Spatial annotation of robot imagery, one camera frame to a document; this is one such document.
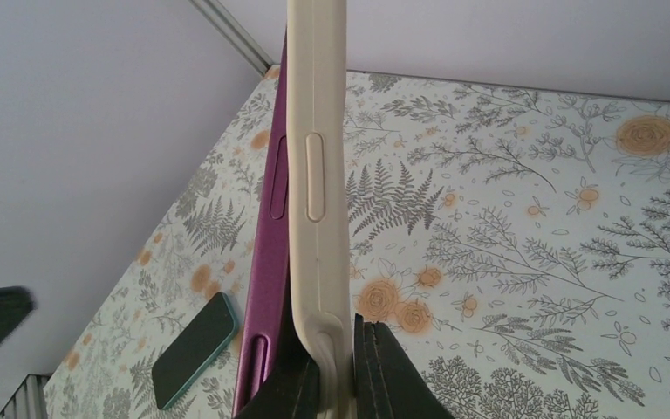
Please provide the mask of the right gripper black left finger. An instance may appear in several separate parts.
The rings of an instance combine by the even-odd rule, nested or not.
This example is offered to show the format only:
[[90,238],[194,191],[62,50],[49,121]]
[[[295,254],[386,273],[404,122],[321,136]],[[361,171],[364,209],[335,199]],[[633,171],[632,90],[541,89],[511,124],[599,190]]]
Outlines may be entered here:
[[270,375],[235,417],[313,419],[318,410],[319,368],[288,323]]

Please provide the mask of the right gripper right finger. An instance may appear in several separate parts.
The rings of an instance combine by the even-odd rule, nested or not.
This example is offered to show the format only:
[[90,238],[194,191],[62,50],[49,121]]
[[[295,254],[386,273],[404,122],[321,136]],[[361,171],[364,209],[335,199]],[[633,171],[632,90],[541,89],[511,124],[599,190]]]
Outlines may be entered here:
[[354,317],[357,417],[440,419],[451,413],[438,401],[391,329]]

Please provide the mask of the black phone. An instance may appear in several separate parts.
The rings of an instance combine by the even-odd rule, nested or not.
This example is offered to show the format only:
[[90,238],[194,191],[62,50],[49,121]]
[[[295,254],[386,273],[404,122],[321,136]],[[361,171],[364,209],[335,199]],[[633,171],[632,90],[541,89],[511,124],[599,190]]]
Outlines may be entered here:
[[298,343],[291,320],[289,285],[286,76],[284,46],[245,306],[233,404],[235,418],[243,417],[245,407]]
[[156,407],[170,409],[238,331],[239,320],[231,298],[225,292],[215,293],[153,364]]

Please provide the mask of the beige phone case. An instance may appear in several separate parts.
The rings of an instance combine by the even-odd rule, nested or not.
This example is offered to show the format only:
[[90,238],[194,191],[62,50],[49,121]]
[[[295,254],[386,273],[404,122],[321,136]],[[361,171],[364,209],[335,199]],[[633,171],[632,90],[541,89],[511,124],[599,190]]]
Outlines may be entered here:
[[354,418],[343,121],[346,3],[287,3],[291,308],[319,369],[320,418]]

